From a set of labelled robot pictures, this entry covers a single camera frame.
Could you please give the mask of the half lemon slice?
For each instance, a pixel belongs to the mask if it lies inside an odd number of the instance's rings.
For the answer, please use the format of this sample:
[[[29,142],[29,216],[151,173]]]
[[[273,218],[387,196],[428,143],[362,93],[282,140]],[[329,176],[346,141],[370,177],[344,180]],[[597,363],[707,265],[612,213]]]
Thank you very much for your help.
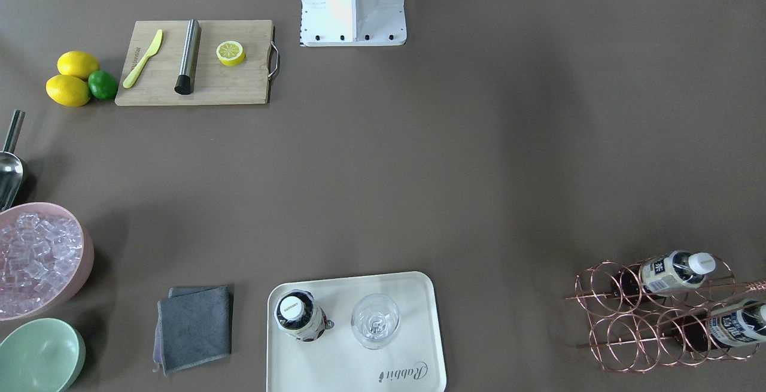
[[[238,66],[246,57],[244,46],[234,40],[219,43],[215,54],[218,61],[224,66]]]

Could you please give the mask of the mint green bowl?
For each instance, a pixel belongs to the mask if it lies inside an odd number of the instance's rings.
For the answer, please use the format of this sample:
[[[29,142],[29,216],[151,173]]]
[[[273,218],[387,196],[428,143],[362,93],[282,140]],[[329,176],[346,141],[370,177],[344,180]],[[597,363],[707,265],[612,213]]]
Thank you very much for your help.
[[[65,321],[40,318],[2,341],[2,391],[66,391],[86,356],[82,335]]]

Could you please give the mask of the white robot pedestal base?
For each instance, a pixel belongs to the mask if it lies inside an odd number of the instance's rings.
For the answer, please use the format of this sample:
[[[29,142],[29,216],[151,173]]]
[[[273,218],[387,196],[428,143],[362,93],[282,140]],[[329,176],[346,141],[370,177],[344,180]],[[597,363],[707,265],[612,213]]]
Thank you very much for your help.
[[[382,47],[408,39],[405,0],[301,0],[304,47]]]

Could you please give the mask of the whole yellow lemon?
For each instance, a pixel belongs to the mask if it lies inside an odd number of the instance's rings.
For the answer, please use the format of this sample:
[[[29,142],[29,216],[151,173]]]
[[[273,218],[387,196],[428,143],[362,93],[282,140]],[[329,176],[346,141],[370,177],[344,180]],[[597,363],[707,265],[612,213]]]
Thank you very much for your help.
[[[45,84],[47,95],[59,105],[80,107],[91,100],[87,82],[71,75],[55,75]]]
[[[85,80],[94,72],[101,69],[101,65],[92,54],[71,50],[61,54],[57,60],[57,70],[61,75],[69,75],[80,80]]]

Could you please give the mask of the folded grey cloth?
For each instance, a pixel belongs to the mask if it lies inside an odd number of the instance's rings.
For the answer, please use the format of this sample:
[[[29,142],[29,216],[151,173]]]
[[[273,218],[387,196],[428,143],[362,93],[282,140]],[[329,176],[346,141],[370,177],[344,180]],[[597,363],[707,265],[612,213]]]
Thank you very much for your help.
[[[157,302],[153,360],[164,375],[232,353],[232,295],[226,285],[181,286]]]

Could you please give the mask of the copper wire bottle basket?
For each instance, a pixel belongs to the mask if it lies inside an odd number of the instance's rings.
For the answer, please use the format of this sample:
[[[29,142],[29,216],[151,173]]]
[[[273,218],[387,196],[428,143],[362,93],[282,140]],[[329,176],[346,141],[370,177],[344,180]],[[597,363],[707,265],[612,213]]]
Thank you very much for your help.
[[[638,373],[659,366],[752,358],[764,350],[764,343],[696,352],[686,350],[670,336],[673,324],[683,317],[700,317],[745,299],[764,301],[764,280],[738,282],[726,262],[719,257],[716,261],[716,269],[700,287],[636,304],[611,294],[613,276],[629,265],[605,260],[583,270],[575,278],[572,299],[586,312],[589,329],[585,348],[603,370],[613,372]]]

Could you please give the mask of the pink bowl of ice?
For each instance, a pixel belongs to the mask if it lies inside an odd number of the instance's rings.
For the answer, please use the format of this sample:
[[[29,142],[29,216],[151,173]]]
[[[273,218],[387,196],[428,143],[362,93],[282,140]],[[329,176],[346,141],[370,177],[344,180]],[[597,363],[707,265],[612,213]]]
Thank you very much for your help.
[[[92,239],[74,215],[53,203],[6,209],[2,225],[2,321],[49,310],[74,296],[90,275]]]

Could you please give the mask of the steel ice scoop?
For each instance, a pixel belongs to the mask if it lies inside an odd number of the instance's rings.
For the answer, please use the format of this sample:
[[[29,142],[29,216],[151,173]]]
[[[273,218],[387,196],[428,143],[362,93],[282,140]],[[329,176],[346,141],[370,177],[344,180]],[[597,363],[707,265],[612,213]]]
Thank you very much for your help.
[[[25,162],[16,155],[17,139],[21,133],[24,117],[24,111],[14,110],[1,151],[2,212],[12,207],[26,177]]]

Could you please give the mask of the tea bottle white cap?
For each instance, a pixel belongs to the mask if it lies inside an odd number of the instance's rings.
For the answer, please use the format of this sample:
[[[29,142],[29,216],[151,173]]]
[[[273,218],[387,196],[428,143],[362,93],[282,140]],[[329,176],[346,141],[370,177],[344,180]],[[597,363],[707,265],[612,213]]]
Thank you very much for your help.
[[[273,311],[279,331],[298,341],[315,341],[334,323],[315,301],[311,292],[293,289],[280,297]]]

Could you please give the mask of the cream serving tray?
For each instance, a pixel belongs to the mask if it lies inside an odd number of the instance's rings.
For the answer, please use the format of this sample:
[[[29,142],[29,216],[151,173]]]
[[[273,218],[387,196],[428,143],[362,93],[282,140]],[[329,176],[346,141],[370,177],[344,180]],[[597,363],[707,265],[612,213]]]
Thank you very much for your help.
[[[315,297],[333,329],[303,342],[279,331],[274,312],[290,290]],[[391,297],[400,310],[399,328],[380,350],[355,339],[352,310],[369,294]],[[440,334],[436,293],[422,272],[398,272],[306,282],[274,288],[266,305],[267,391],[444,391],[448,373]]]

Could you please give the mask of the bamboo cutting board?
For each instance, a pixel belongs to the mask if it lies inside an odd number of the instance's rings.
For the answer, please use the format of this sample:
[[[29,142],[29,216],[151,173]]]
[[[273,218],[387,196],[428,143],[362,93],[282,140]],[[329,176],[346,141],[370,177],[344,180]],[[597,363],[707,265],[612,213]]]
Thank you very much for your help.
[[[174,88],[186,49],[189,21],[140,20],[134,24],[121,80],[144,56],[156,32],[162,43],[146,62],[134,86],[118,87],[118,106],[265,105],[270,98],[274,23],[270,19],[200,20],[200,40],[189,95]],[[226,66],[216,56],[219,43],[234,40],[244,48],[240,65]]]

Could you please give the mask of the yellow plastic knife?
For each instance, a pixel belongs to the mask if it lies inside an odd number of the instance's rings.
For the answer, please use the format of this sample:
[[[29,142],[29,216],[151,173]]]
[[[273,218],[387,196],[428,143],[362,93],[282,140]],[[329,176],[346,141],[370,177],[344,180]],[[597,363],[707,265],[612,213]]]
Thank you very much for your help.
[[[124,89],[130,89],[132,86],[134,86],[134,84],[136,84],[136,81],[140,77],[148,60],[150,60],[151,57],[158,54],[159,49],[161,48],[161,45],[162,45],[163,36],[164,36],[163,30],[157,29],[156,34],[153,37],[153,40],[151,40],[150,46],[146,48],[146,52],[140,57],[136,65],[132,68],[131,71],[129,71],[128,75],[123,81],[122,86],[124,87]]]

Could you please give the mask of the steel muddler black tip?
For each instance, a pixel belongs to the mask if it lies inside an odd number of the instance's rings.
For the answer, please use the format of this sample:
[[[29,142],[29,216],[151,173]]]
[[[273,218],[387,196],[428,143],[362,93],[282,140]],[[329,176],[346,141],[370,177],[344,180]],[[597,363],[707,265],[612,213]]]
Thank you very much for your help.
[[[181,54],[180,73],[176,78],[174,91],[179,95],[191,95],[194,91],[197,57],[202,37],[202,27],[197,19],[190,19],[184,38],[183,53]]]

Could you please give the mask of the clear wine glass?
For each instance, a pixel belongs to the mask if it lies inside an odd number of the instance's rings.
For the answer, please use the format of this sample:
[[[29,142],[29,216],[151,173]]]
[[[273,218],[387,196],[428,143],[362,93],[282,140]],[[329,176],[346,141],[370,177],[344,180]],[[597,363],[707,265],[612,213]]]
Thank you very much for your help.
[[[381,350],[399,331],[400,310],[386,294],[374,293],[355,303],[350,326],[359,345],[367,350]]]

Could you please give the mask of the green lime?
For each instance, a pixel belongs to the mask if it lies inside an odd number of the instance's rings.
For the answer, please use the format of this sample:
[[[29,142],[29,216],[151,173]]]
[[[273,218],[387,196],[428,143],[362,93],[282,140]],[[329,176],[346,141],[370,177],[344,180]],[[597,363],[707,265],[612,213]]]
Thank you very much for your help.
[[[87,79],[90,94],[98,100],[113,100],[117,96],[118,81],[109,72],[93,71]]]

